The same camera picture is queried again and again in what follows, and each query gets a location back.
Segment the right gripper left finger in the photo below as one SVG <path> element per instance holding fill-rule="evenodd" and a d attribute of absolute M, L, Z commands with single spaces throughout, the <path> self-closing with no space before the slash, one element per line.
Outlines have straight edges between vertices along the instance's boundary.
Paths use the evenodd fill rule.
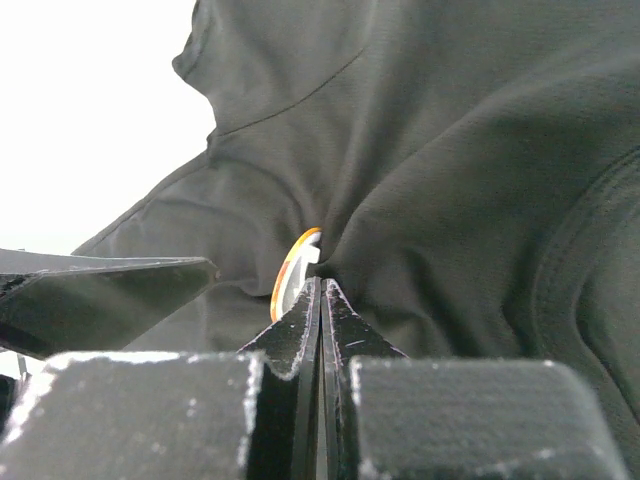
<path fill-rule="evenodd" d="M 236 353 L 72 352 L 13 407 L 5 479 L 311 479 L 320 282 Z"/>

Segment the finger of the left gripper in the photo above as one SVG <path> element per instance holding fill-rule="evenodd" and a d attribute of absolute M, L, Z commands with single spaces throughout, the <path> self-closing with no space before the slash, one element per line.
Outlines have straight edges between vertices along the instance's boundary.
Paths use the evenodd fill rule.
<path fill-rule="evenodd" d="M 98 258 L 4 249 L 1 346 L 46 359 L 119 350 L 208 290 L 201 257 Z"/>

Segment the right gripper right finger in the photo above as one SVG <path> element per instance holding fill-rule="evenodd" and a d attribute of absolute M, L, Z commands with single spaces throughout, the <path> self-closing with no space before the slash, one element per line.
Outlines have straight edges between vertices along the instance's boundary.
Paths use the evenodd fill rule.
<path fill-rule="evenodd" d="M 332 479 L 626 479 L 590 387 L 553 361 L 407 358 L 351 307 L 321 300 Z"/>

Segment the orange round brooch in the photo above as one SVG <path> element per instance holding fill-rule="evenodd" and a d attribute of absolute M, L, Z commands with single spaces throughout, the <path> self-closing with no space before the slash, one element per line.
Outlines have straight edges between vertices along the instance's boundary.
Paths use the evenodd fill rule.
<path fill-rule="evenodd" d="M 270 301 L 270 318 L 273 323 L 293 307 L 304 286 L 308 269 L 319 262 L 322 230 L 313 227 L 304 232 L 287 253 L 277 274 Z"/>

